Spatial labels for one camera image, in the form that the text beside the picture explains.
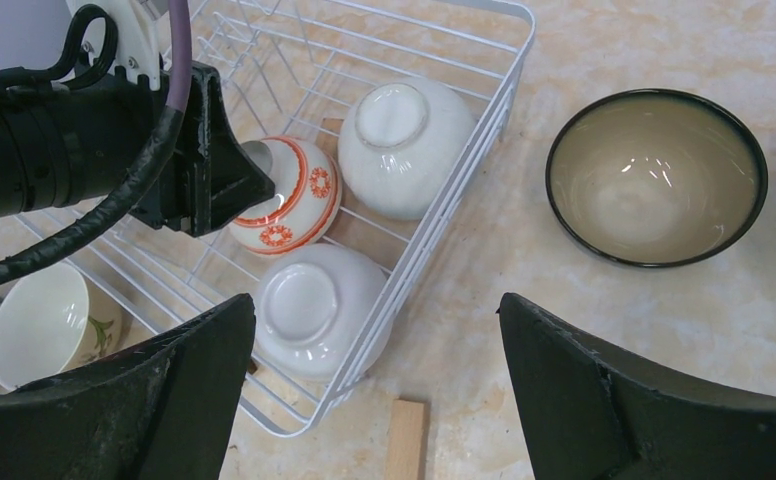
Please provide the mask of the plain white bowl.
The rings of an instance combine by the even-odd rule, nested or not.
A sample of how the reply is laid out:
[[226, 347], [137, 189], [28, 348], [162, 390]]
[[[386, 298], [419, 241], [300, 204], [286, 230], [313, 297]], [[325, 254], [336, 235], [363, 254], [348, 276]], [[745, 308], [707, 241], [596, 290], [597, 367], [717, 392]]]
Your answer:
[[476, 126], [456, 92], [426, 78], [380, 84], [349, 110], [337, 157], [352, 194], [401, 221], [424, 217]]

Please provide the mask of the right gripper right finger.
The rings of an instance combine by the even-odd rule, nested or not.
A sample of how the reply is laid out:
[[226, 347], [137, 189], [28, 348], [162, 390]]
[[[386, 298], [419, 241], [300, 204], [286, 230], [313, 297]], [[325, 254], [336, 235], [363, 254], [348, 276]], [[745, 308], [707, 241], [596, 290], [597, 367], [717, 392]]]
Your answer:
[[710, 382], [530, 300], [498, 310], [538, 479], [776, 479], [776, 397]]

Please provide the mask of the white bowl front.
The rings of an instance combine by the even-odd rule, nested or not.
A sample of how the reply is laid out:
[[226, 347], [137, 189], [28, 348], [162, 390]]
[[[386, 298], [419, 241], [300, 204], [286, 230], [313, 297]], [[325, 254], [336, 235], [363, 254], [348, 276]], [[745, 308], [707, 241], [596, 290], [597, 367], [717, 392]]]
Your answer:
[[284, 255], [255, 293], [260, 355], [295, 378], [331, 381], [386, 283], [378, 264], [342, 246], [316, 243]]

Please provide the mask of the white bowl orange pattern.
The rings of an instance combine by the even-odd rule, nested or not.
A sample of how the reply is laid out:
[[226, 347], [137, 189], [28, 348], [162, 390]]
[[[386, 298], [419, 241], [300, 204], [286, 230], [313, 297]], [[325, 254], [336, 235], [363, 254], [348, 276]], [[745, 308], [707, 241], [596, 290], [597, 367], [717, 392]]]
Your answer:
[[241, 147], [274, 182], [275, 193], [228, 224], [235, 240], [266, 257], [316, 242], [341, 206], [343, 181], [336, 161], [315, 143], [291, 136]]

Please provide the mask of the dark blue bowl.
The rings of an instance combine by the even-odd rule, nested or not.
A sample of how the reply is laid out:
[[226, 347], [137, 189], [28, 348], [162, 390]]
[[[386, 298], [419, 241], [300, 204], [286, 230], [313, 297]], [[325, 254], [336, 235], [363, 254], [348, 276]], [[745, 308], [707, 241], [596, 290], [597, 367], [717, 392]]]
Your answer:
[[756, 222], [768, 182], [765, 154], [736, 115], [661, 88], [584, 107], [545, 167], [549, 204], [571, 238], [641, 268], [689, 265], [732, 246]]

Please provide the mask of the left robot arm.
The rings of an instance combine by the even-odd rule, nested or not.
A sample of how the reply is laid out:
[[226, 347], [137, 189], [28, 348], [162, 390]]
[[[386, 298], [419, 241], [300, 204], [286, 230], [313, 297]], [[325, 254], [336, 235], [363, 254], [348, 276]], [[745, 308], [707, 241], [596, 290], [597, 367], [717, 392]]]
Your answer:
[[[111, 193], [128, 176], [170, 86], [155, 1], [72, 1], [57, 61], [0, 69], [0, 218]], [[130, 207], [147, 226], [193, 237], [271, 199], [275, 186], [230, 127], [218, 71], [191, 67], [174, 151]]]

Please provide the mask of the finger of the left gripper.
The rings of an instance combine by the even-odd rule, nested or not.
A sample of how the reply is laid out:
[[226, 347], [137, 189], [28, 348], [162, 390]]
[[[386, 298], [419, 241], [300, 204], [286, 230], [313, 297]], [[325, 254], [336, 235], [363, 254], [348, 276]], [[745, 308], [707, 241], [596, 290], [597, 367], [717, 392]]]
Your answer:
[[275, 184], [241, 147], [227, 116], [218, 70], [192, 64], [185, 112], [190, 226], [201, 237], [220, 230], [275, 194]]

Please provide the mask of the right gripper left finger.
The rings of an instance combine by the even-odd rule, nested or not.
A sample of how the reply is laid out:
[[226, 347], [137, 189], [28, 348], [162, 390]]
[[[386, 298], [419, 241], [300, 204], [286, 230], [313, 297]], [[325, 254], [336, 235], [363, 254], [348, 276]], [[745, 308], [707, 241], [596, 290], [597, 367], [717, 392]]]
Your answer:
[[238, 294], [88, 365], [0, 394], [0, 479], [215, 479], [250, 363]]

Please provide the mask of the beige ceramic mug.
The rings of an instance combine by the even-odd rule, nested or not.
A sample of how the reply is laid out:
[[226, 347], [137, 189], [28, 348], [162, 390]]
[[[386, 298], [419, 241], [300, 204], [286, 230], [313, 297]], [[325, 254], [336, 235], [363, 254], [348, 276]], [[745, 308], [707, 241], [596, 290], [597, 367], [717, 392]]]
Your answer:
[[0, 305], [0, 386], [15, 390], [106, 357], [123, 326], [119, 304], [72, 265], [28, 275]]

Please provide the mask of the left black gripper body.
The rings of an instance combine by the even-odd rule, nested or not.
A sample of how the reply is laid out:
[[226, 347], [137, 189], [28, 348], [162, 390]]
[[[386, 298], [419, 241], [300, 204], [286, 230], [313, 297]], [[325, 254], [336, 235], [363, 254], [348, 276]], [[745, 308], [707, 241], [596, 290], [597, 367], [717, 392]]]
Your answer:
[[78, 90], [0, 92], [0, 218], [109, 194], [148, 140], [168, 89], [107, 74]]

